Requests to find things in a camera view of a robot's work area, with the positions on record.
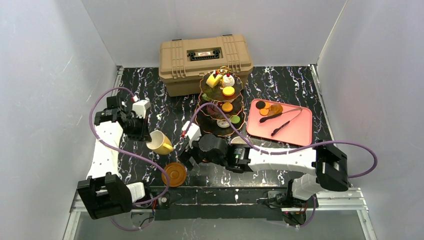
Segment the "yellow mug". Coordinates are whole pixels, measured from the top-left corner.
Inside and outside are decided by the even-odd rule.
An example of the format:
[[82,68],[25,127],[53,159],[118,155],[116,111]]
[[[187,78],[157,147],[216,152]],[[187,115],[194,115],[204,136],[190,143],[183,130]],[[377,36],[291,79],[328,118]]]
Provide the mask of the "yellow mug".
[[174,151],[173,145],[169,138],[160,130],[150,133],[151,141],[146,142],[148,149],[159,155],[168,155]]

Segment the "white chocolate drizzled donut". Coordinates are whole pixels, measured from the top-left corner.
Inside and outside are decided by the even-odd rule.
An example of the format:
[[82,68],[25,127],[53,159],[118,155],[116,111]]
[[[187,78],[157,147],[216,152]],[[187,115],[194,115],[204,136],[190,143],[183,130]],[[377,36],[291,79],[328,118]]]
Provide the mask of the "white chocolate drizzled donut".
[[216,124],[218,127],[223,129],[230,127],[230,122],[227,121],[226,119],[217,119]]

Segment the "green macaron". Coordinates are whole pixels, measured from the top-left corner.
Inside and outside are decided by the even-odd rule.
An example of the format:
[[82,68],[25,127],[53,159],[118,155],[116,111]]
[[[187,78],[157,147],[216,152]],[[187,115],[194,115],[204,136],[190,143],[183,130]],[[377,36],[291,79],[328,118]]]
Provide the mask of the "green macaron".
[[241,118],[238,115],[232,116],[230,118],[230,122],[232,124],[238,124],[241,121]]

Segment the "yellow dotted biscuit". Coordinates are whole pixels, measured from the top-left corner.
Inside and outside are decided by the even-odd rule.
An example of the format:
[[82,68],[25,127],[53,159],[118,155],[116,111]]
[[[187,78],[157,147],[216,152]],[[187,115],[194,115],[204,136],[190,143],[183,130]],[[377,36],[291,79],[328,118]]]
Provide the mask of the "yellow dotted biscuit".
[[231,96],[233,96],[234,94],[235,94],[235,88],[234,87],[232,87],[232,86],[226,86],[226,87],[224,87],[223,89],[222,89],[222,94],[225,96],[225,97],[231,97]]
[[230,102],[225,102],[221,105],[221,109],[225,112],[225,113],[229,113],[233,110],[233,105]]

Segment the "green layered cake slice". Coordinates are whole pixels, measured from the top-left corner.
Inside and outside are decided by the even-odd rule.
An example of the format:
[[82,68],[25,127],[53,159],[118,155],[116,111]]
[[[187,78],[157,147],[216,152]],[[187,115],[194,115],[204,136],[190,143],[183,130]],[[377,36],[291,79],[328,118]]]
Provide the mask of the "green layered cake slice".
[[203,99],[204,101],[206,101],[206,102],[211,101],[211,98],[209,98],[209,97],[207,96],[207,94],[206,94],[206,93],[203,93],[203,94],[201,95],[201,97],[202,97],[202,99]]

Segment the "black three tier cake stand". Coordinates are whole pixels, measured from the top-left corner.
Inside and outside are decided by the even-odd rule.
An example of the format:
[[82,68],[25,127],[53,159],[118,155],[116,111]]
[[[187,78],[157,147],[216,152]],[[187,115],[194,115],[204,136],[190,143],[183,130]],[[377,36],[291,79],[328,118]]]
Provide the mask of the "black three tier cake stand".
[[[206,80],[211,74],[231,74],[235,79],[235,84],[232,86],[235,89],[235,94],[230,97],[225,97],[222,94],[222,80],[214,88],[206,85]],[[219,69],[209,71],[205,76],[202,77],[199,83],[200,94],[198,97],[198,104],[196,109],[199,112],[194,118],[194,122],[200,127],[200,130],[204,134],[214,134],[218,137],[231,136],[235,131],[230,127],[221,128],[217,125],[217,120],[225,119],[230,122],[230,125],[233,125],[236,130],[240,130],[246,119],[244,113],[244,97],[242,94],[243,83],[242,80],[233,73],[229,67],[222,66]],[[202,94],[207,94],[211,101],[204,101],[202,99]],[[221,108],[222,104],[231,103],[233,105],[233,110],[231,112],[224,112]],[[231,123],[230,118],[232,116],[239,116],[240,122],[237,124]]]

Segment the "yellow roll cake with cherry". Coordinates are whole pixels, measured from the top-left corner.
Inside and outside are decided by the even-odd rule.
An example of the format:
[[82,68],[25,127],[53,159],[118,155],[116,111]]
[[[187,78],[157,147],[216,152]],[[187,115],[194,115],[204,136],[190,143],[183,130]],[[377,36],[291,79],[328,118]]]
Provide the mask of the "yellow roll cake with cherry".
[[207,78],[206,85],[211,88],[214,88],[221,82],[222,77],[223,77],[222,74],[213,73],[209,75],[209,77]]

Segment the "metal tongs black handle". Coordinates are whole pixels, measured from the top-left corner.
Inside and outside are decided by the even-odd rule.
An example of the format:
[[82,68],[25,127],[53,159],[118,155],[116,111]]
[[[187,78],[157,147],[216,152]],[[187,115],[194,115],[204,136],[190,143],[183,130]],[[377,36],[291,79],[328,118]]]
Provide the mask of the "metal tongs black handle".
[[277,114],[274,114],[274,115],[271,115],[271,116],[262,117],[262,118],[260,118],[259,123],[262,124],[262,123],[265,123],[266,121],[277,119],[277,118],[284,116],[284,115],[296,113],[291,119],[288,119],[287,117],[285,117],[283,120],[279,121],[279,126],[276,127],[270,134],[271,137],[274,137],[280,130],[285,128],[291,121],[296,119],[302,113],[302,111],[303,111],[303,109],[301,107],[293,108],[293,109],[286,110],[286,111],[283,111],[283,112],[280,112],[280,113],[277,113]]

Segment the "grey powdered cake ball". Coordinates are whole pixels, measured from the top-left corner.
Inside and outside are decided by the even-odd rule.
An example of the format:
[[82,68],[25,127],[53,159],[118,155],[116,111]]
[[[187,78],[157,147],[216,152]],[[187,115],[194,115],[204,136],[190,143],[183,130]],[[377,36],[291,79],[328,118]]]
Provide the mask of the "grey powdered cake ball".
[[222,80],[221,86],[223,88],[232,87],[235,84],[235,78],[229,73],[223,75],[221,80]]

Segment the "pink serving tray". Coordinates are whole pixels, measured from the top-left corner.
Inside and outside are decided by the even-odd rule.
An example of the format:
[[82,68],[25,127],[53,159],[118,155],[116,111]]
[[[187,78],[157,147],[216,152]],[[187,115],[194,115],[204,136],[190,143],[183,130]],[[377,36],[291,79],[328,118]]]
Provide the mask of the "pink serving tray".
[[[302,108],[303,111],[275,136],[271,136],[271,132],[280,125],[279,121],[283,120],[285,117],[291,119],[296,113],[289,113],[288,115],[283,115],[279,118],[259,123],[260,118],[264,116],[260,115],[260,109],[257,109],[255,106],[257,101],[264,101],[265,103],[270,103],[270,105],[281,104],[283,106],[283,112],[294,108]],[[296,146],[307,146],[312,143],[313,114],[307,107],[255,98],[250,104],[246,131],[252,137],[283,142]]]

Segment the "pink mug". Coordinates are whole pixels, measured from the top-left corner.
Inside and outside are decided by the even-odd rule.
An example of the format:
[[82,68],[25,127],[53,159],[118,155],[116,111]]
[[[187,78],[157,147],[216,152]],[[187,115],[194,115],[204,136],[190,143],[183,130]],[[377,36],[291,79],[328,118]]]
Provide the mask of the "pink mug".
[[240,136],[231,139],[230,145],[247,145],[247,142]]

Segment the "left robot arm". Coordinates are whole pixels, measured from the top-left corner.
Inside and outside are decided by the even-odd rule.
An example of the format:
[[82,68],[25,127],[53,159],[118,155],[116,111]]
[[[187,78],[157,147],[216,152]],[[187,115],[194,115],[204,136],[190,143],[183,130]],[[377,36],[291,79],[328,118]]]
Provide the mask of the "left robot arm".
[[149,100],[109,96],[107,107],[94,116],[94,130],[99,136],[85,180],[77,184],[77,192],[94,220],[127,213],[133,204],[146,197],[144,183],[125,184],[118,176],[118,147],[122,135],[133,141],[149,142]]

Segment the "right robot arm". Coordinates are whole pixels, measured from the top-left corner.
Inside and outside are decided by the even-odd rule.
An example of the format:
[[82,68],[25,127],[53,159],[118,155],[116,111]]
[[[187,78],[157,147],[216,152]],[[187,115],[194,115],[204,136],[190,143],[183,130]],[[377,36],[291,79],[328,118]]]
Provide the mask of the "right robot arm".
[[229,144],[208,133],[185,140],[179,161],[188,169],[207,161],[238,174],[265,170],[299,172],[287,187],[287,196],[306,201],[323,190],[345,192],[349,188],[347,156],[334,141],[321,141],[299,148],[260,148],[247,143]]

